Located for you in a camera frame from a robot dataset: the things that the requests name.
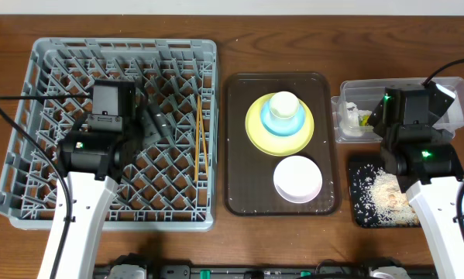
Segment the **white bowl with rice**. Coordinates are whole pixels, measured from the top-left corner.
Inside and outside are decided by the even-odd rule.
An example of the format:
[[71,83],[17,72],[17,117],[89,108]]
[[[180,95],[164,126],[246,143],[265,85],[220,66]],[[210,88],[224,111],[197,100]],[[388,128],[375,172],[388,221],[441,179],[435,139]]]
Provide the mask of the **white bowl with rice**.
[[303,156],[290,156],[282,159],[275,167],[273,185],[284,200],[304,204],[318,196],[323,177],[313,160]]

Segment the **wooden chopstick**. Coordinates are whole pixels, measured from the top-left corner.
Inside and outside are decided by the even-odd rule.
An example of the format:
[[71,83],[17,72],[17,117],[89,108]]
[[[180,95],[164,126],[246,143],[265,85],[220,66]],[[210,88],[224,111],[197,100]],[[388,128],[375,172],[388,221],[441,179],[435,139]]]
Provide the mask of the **wooden chopstick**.
[[195,165],[194,165],[194,182],[198,183],[199,177],[199,156],[200,156],[200,142],[201,142],[201,98],[197,94],[197,111],[196,111],[196,130],[195,130]]
[[200,125],[200,136],[202,141],[202,148],[204,152],[204,159],[205,159],[205,174],[208,177],[208,152],[207,152],[207,143],[205,139],[205,126],[204,126],[204,119],[203,119],[203,112],[202,112],[202,101],[201,97],[198,96],[198,116],[199,116],[199,125]]

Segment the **yellow plate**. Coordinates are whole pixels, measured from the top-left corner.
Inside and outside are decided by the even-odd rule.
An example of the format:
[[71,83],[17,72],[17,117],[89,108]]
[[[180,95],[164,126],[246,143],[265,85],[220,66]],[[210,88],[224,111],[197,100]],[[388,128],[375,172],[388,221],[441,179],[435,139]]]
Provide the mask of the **yellow plate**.
[[314,118],[310,109],[298,98],[306,113],[301,130],[292,136],[275,136],[268,132],[261,123],[260,112],[264,103],[275,93],[263,95],[251,104],[246,113],[245,127],[247,136],[259,150],[269,155],[285,157],[302,150],[310,142],[314,133]]

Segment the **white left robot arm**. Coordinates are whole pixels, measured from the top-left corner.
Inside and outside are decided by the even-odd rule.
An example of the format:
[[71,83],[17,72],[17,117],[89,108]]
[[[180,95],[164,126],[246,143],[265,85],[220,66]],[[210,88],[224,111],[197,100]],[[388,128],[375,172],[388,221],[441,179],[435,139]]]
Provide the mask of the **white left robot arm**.
[[96,80],[92,109],[57,144],[57,202],[41,278],[90,278],[107,212],[134,156],[171,134],[140,80]]

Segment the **light blue bowl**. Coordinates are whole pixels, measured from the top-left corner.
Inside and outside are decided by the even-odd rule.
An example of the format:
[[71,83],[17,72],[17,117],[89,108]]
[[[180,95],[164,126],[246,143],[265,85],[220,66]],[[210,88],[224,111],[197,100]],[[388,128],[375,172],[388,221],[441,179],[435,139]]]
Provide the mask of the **light blue bowl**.
[[286,119],[275,116],[270,108],[270,100],[266,101],[261,108],[260,120],[264,128],[275,136],[292,136],[299,132],[304,125],[306,113],[302,105],[293,116]]

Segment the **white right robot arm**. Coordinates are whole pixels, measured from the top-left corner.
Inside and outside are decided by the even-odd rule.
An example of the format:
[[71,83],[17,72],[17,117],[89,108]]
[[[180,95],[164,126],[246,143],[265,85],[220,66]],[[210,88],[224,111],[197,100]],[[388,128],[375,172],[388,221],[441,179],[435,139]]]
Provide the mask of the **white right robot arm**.
[[417,214],[440,278],[464,278],[464,170],[453,135],[434,127],[455,98],[433,81],[390,86],[368,119],[382,139],[384,168]]

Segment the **yellow green snack wrapper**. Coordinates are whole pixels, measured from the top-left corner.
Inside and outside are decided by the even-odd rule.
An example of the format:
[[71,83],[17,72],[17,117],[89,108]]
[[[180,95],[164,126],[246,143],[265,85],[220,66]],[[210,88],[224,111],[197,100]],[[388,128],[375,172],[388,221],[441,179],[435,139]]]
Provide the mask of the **yellow green snack wrapper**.
[[369,123],[368,123],[369,118],[370,118],[370,114],[359,115],[359,117],[358,117],[359,126],[360,127],[369,126]]

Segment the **white tissue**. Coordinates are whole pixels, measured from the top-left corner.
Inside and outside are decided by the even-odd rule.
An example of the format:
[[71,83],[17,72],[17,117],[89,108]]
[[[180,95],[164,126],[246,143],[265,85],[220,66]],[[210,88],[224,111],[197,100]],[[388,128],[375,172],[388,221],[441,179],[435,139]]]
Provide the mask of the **white tissue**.
[[359,128],[359,115],[366,115],[366,110],[358,109],[358,106],[354,102],[346,102],[345,104],[346,119],[343,121],[343,125],[346,129]]

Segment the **white cup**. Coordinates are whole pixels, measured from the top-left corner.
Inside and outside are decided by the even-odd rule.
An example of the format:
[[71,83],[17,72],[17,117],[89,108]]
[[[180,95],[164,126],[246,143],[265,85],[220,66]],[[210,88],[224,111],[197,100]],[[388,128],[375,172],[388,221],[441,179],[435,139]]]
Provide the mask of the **white cup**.
[[297,114],[300,102],[289,91],[279,91],[270,99],[270,113],[278,119],[290,119]]

